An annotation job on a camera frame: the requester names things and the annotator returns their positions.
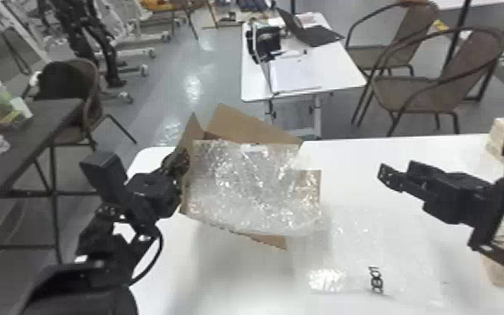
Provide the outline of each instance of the cable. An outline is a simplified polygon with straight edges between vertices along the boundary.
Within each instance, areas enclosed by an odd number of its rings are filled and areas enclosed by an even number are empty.
[[[136,277],[134,277],[133,279],[131,279],[131,282],[129,283],[129,286],[132,286],[135,283],[139,282],[144,276],[147,275],[147,273],[157,263],[158,257],[162,253],[162,248],[164,247],[164,236],[162,235],[162,232],[160,231],[160,229],[158,229],[158,227],[157,227],[157,232],[158,232],[158,237],[157,237],[157,239],[158,239],[158,249],[157,249],[157,253],[154,254],[154,257],[152,257],[151,262],[148,264],[148,266],[145,268],[145,270],[143,270],[140,274],[138,274]]]

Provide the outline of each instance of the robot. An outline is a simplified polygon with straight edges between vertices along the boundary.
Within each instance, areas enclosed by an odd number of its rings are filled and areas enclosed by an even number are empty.
[[[104,24],[97,18],[98,13],[94,2],[91,0],[49,0],[54,7],[55,17],[59,20],[64,32],[67,34],[70,48],[79,58],[85,58],[99,65],[94,50],[90,47],[85,37],[86,31],[101,47],[105,57],[107,72],[105,80],[110,88],[119,88],[126,84],[119,78],[117,68],[117,52],[110,44],[113,38]],[[47,0],[38,0],[39,15],[44,16],[48,7]]]

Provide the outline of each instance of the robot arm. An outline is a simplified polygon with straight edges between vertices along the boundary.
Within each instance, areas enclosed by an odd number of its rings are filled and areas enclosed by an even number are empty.
[[[504,218],[504,177],[491,184],[411,161],[406,173],[382,164],[378,179],[392,190],[422,199],[423,210],[436,219],[473,228],[467,245],[504,266],[504,244],[496,239]]]
[[[45,269],[21,314],[136,315],[129,286],[143,278],[160,256],[164,239],[156,222],[172,216],[180,204],[182,176],[188,166],[188,153],[179,150],[166,157],[156,171],[136,174],[125,185],[125,169],[114,153],[95,152],[82,161],[80,167],[102,204],[80,234],[77,262]],[[113,235],[115,223],[129,224],[135,236],[125,240]],[[157,253],[133,277],[155,240],[159,242]]]

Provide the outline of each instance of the box flap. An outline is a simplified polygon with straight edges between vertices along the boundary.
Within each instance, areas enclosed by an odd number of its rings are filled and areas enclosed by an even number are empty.
[[[302,140],[230,106],[217,105],[207,131],[238,143],[302,144]]]
[[[202,140],[205,132],[199,125],[198,118],[193,113],[183,130],[182,138],[177,143],[177,147],[184,147],[188,150],[189,156],[193,156],[193,140]]]

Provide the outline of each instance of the plastic bag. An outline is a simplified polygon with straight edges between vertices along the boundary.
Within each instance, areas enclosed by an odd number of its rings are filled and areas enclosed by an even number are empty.
[[[298,149],[194,142],[188,215],[240,233],[311,233],[321,219],[320,172],[295,169]]]

